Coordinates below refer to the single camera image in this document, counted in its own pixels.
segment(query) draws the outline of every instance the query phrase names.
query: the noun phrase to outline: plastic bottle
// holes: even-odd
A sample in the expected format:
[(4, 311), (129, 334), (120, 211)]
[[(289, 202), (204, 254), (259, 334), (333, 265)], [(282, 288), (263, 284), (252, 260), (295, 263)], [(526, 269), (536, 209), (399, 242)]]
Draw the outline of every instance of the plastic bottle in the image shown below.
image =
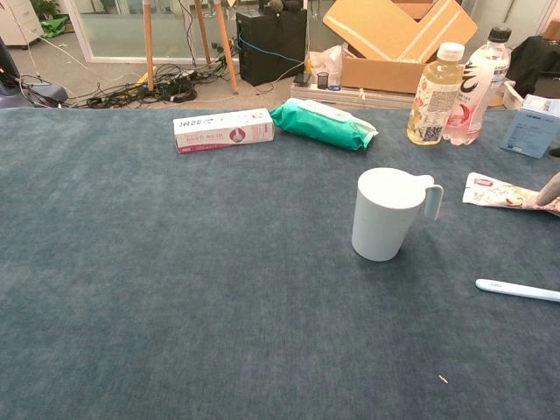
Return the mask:
[(444, 133), (444, 138), (452, 144), (471, 144), (482, 131), (484, 113), (509, 69), (505, 44), (510, 35), (509, 28), (492, 28), (488, 41), (467, 61)]
[(437, 50), (437, 60), (423, 70), (410, 111), (407, 135), (414, 144), (438, 144), (452, 110), (463, 77), (465, 47), (444, 42)]

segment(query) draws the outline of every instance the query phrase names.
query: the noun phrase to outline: white plastic cup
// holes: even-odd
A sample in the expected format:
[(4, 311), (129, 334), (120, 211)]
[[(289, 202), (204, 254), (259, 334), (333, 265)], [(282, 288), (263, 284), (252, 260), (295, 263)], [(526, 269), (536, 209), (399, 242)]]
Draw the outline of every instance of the white plastic cup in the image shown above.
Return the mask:
[(426, 195), (424, 212), (436, 220), (444, 188), (434, 185), (430, 175), (416, 177), (393, 168), (362, 173), (353, 217), (355, 251), (376, 262), (395, 257)]

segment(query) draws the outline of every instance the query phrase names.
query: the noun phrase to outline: green plant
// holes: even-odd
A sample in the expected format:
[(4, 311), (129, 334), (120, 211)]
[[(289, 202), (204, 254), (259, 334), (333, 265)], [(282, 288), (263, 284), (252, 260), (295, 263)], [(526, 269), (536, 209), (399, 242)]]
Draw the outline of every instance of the green plant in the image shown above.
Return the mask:
[(60, 11), (54, 0), (31, 0), (31, 4), (39, 20), (50, 20)]

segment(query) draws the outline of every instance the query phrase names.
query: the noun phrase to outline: green wet wipes pack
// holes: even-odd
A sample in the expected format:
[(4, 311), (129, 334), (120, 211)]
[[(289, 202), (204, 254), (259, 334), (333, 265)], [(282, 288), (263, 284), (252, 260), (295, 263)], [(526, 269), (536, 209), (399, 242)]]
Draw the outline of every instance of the green wet wipes pack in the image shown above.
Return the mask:
[(366, 149), (377, 135), (377, 129), (369, 122), (316, 101), (290, 98), (270, 116), (282, 130), (351, 151)]

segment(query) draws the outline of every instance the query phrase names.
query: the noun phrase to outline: pink and white box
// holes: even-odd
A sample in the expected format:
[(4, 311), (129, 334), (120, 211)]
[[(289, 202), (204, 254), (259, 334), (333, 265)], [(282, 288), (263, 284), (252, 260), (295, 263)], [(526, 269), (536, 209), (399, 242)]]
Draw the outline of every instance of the pink and white box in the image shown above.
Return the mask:
[(208, 151), (240, 144), (269, 142), (274, 123), (265, 108), (173, 120), (179, 153)]

